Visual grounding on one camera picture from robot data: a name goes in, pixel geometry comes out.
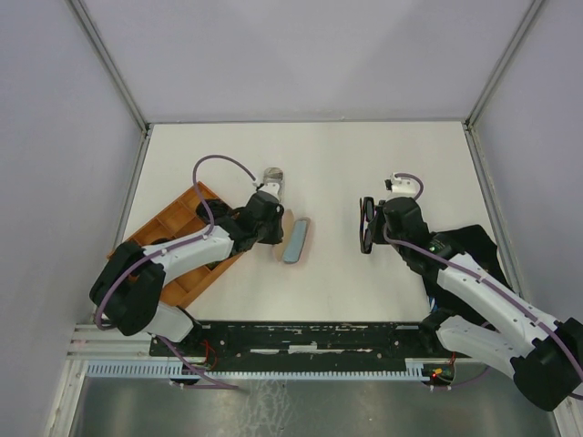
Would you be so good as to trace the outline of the pink glasses case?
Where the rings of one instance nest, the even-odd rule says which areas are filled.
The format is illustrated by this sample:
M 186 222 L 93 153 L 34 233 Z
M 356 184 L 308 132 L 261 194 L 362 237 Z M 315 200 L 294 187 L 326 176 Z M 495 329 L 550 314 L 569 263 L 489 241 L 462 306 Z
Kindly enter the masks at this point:
M 274 245 L 272 256 L 277 262 L 294 265 L 302 260 L 302 254 L 310 245 L 312 220 L 308 217 L 296 217 L 291 209 L 282 215 L 283 237 L 281 243 Z

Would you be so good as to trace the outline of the black frame eyeglasses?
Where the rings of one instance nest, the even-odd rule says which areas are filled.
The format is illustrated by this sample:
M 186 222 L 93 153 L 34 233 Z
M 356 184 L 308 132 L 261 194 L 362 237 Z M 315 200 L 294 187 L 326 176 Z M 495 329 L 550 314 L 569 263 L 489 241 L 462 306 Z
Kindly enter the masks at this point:
M 360 224 L 359 241 L 360 251 L 368 255 L 373 250 L 374 231 L 371 229 L 375 216 L 375 203 L 372 197 L 363 197 L 359 200 Z

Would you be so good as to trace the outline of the light blue cleaning cloth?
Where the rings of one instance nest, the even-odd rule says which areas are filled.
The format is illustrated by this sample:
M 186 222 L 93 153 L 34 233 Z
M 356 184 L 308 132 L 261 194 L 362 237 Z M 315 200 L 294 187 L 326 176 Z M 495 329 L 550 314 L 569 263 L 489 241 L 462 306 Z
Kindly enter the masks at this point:
M 290 239 L 282 253 L 281 261 L 285 264 L 297 263 L 302 255 L 302 251 L 307 239 L 310 227 L 308 218 L 297 219 L 291 229 Z

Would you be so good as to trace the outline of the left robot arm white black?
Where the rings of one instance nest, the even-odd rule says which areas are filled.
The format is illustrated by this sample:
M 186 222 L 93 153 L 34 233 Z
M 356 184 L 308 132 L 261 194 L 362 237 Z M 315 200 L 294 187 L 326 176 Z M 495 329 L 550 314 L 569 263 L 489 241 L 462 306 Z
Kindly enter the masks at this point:
M 169 340 L 180 354 L 201 344 L 195 322 L 178 307 L 160 300 L 174 279 L 214 262 L 231 259 L 256 244 L 282 241 L 284 212 L 277 195 L 264 188 L 233 214 L 212 218 L 204 229 L 156 245 L 120 244 L 89 292 L 97 306 L 96 325 L 125 336 L 146 332 Z

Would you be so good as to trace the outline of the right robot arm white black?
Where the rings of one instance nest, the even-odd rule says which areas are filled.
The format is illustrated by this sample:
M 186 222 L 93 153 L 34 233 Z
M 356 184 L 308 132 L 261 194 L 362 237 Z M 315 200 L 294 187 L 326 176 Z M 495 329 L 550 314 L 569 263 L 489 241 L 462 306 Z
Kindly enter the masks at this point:
M 537 309 L 496 278 L 496 245 L 479 225 L 432 232 L 413 198 L 359 202 L 363 254 L 392 246 L 419 275 L 436 311 L 417 337 L 427 355 L 458 352 L 510 378 L 551 412 L 582 384 L 582 324 Z

